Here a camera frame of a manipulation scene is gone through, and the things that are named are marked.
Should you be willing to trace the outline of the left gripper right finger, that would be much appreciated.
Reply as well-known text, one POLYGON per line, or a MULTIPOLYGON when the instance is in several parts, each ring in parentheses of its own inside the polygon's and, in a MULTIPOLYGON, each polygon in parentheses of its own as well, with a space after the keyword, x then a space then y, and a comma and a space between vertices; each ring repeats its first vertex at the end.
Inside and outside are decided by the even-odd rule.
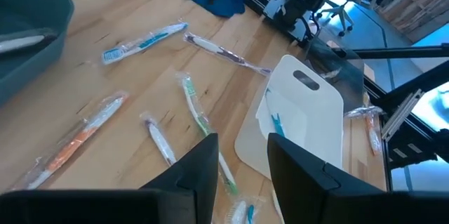
POLYGON ((277 133, 269 170, 285 224, 381 224, 383 191, 323 161, 277 133))

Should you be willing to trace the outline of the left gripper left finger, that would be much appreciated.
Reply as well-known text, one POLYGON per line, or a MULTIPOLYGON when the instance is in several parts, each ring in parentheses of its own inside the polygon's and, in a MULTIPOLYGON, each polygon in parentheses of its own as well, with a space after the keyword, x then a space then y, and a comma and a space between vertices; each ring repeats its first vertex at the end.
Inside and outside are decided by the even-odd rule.
POLYGON ((150 224, 211 224, 217 170, 218 134, 211 133, 141 187, 156 200, 150 224))

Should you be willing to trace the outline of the blue toothbrush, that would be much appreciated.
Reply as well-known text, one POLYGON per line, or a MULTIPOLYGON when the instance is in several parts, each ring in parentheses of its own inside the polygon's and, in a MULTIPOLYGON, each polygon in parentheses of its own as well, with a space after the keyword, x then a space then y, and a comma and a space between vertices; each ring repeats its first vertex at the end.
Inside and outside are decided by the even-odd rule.
POLYGON ((275 108, 274 92, 270 88, 267 88, 264 93, 264 97, 266 100, 267 109, 269 111, 275 132, 280 136, 285 137, 285 132, 283 130, 280 115, 275 108))
POLYGON ((143 37, 134 39, 132 41, 104 51, 101 55, 101 61, 104 65, 109 65, 114 62, 123 60, 128 56, 147 50, 149 47, 168 38, 169 36, 181 32, 188 26, 189 24, 187 22, 179 22, 176 24, 168 25, 161 29, 154 30, 153 32, 149 32, 143 37))
POLYGON ((229 208, 224 224, 255 224, 258 202, 254 197, 239 197, 229 208))

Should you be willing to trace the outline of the purple toothbrush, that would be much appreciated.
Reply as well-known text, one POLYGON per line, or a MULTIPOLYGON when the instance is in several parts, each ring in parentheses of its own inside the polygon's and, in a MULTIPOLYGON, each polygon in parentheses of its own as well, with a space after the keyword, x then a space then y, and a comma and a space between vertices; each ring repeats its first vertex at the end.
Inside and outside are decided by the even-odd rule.
POLYGON ((184 33, 184 41, 193 44, 195 46, 198 46, 199 48, 202 48, 209 53, 212 53, 214 55, 217 55, 219 58, 222 58, 224 60, 228 60, 229 62, 233 62, 237 65, 247 67, 252 69, 253 71, 263 75, 263 76, 269 76, 272 73, 272 70, 266 67, 259 67, 257 65, 254 65, 250 62, 248 62, 245 58, 221 47, 217 44, 214 44, 213 42, 204 39, 203 37, 199 37, 195 34, 192 34, 191 32, 185 32, 184 33))
POLYGON ((173 152, 169 142, 163 134, 163 131, 159 128, 156 120, 148 113, 143 112, 140 115, 141 120, 143 120, 145 127, 147 128, 149 135, 156 144, 159 152, 169 166, 174 165, 177 161, 175 153, 173 152))

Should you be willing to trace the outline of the green toothbrush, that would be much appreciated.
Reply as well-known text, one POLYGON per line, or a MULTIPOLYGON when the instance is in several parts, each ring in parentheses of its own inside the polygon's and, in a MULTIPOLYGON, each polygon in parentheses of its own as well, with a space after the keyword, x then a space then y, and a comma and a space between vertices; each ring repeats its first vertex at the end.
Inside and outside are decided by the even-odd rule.
MULTIPOLYGON (((201 103, 199 102, 196 94, 196 89, 194 88, 194 84, 190 75, 186 72, 177 72, 176 78, 185 94, 189 111, 191 112, 199 128, 203 131, 205 136, 214 133, 215 131, 211 127, 206 113, 203 111, 201 103)), ((237 195, 239 193, 239 190, 236 186, 234 176, 232 175, 221 151, 218 151, 218 162, 221 169, 222 179, 224 181, 224 184, 227 186, 229 193, 231 195, 237 195)))

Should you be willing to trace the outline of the orange toothbrush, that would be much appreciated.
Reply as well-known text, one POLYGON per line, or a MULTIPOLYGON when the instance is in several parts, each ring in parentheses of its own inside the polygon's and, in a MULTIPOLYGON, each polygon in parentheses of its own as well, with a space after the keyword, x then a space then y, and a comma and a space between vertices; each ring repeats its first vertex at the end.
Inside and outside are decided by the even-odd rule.
POLYGON ((378 106, 359 107, 352 111, 344 113, 344 117, 355 119, 364 118, 366 121, 366 128, 370 147, 374 155, 379 155, 382 150, 380 139, 377 136, 375 129, 375 115, 383 113, 383 110, 378 106))
POLYGON ((74 153, 105 124, 127 101, 129 93, 117 91, 106 97, 84 117, 74 128, 59 139, 43 156, 36 158, 35 165, 24 173, 9 190, 34 190, 45 183, 54 173, 61 169, 74 153))

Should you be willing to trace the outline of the white plastic bin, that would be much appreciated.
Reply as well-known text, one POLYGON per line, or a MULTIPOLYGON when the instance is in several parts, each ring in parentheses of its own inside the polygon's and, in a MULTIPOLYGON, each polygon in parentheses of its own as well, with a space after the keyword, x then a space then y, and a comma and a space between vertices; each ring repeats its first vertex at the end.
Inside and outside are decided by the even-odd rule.
POLYGON ((257 90, 236 137, 235 152, 269 178, 267 139, 279 120, 287 139, 342 168, 343 111, 336 88, 297 58, 285 55, 257 90))

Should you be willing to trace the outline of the smoky transparent plastic bin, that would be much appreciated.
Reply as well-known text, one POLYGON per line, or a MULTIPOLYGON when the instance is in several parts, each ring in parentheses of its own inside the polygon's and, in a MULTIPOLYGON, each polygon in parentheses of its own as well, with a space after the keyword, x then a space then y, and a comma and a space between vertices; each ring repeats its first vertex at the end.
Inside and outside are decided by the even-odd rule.
POLYGON ((306 61, 318 75, 338 90, 344 113, 363 106, 364 62, 348 48, 331 47, 315 37, 306 45, 306 61))

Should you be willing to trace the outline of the grey office chair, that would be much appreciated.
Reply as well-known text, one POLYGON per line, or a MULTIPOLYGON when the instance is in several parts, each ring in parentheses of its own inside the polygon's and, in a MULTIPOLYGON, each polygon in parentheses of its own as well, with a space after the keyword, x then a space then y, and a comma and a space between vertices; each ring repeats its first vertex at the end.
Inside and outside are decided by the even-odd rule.
POLYGON ((343 37, 346 34, 346 31, 352 31, 354 28, 354 21, 351 19, 349 14, 345 11, 345 6, 350 2, 355 0, 345 0, 342 5, 324 9, 321 12, 316 14, 316 18, 321 18, 323 13, 332 13, 331 17, 334 18, 336 15, 340 18, 340 23, 342 24, 343 30, 339 32, 338 36, 343 37))

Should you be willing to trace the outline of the stacked wooden pallets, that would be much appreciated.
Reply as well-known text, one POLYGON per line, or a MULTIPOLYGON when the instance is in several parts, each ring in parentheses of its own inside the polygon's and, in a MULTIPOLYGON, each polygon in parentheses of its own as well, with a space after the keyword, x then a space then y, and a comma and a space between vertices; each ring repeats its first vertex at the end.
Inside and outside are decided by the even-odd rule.
POLYGON ((384 0, 375 11, 412 42, 449 23, 449 0, 384 0))

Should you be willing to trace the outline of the teal plastic bin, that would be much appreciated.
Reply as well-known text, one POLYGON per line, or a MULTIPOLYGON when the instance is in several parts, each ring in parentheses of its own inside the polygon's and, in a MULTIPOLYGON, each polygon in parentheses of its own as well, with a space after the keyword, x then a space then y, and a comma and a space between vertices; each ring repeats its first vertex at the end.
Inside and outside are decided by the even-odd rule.
POLYGON ((0 0, 0 107, 62 55, 72 0, 0 0))

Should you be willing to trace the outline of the silver aluminium bracket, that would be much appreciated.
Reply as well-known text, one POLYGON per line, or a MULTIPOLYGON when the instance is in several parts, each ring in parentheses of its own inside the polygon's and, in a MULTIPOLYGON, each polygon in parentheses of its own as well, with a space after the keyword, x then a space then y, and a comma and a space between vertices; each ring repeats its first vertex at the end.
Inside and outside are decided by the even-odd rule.
POLYGON ((381 130, 381 137, 383 141, 388 142, 392 138, 423 95, 424 91, 422 89, 418 89, 416 92, 408 95, 406 99, 398 106, 396 111, 392 114, 381 130))

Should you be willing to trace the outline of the black aluminium table frame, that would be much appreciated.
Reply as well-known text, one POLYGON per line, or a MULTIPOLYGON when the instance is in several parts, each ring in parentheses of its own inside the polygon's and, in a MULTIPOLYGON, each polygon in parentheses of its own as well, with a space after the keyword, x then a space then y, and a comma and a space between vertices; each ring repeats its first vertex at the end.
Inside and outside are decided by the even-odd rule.
MULTIPOLYGON (((306 45, 302 48, 306 57, 306 45)), ((353 52, 363 62, 365 60, 392 62, 393 60, 413 58, 442 58, 449 56, 449 43, 408 48, 383 46, 382 48, 356 49, 353 52)), ((395 84, 392 67, 386 73, 390 81, 390 91, 385 91, 379 84, 366 76, 363 78, 363 90, 367 91, 373 104, 383 110, 380 115, 381 130, 408 95, 418 89, 422 89, 426 94, 449 81, 449 61, 402 85, 395 84)), ((432 129, 411 112, 392 138, 388 142, 383 141, 381 146, 382 150, 386 152, 384 162, 389 170, 437 160, 439 157, 446 159, 449 157, 449 129, 432 129)))

